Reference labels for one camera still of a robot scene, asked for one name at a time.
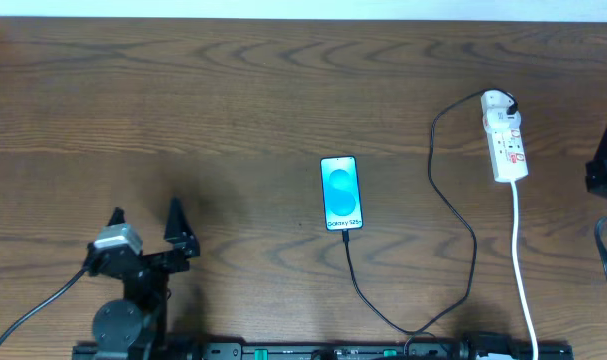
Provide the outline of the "blue smartphone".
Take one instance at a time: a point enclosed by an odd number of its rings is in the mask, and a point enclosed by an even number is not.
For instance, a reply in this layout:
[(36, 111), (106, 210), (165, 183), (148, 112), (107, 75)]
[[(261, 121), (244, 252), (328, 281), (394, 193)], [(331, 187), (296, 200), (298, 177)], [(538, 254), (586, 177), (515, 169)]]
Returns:
[(354, 156), (320, 160), (325, 226), (328, 231), (363, 227), (357, 162)]

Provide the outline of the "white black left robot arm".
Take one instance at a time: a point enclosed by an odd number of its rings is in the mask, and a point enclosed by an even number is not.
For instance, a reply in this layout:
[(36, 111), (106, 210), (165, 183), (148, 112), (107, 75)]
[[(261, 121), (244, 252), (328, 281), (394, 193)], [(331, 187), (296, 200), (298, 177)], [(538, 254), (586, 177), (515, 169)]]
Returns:
[(164, 240), (171, 248), (143, 253), (143, 244), (125, 212), (114, 209), (108, 224), (88, 245), (83, 268), (123, 284), (123, 296), (104, 304), (95, 314), (91, 359), (199, 359), (201, 350), (191, 340), (172, 339), (167, 333), (168, 287), (172, 274), (190, 270), (189, 260), (200, 255), (200, 245), (179, 199), (170, 201)]

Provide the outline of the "white power strip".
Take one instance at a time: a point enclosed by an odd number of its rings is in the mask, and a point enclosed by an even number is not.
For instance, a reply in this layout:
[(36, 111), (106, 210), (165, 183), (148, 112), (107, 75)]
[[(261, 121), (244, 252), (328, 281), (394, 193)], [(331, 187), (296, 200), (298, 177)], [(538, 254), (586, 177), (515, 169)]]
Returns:
[(508, 115), (506, 109), (490, 108), (484, 113), (494, 180), (510, 183), (526, 177), (528, 172), (519, 112)]

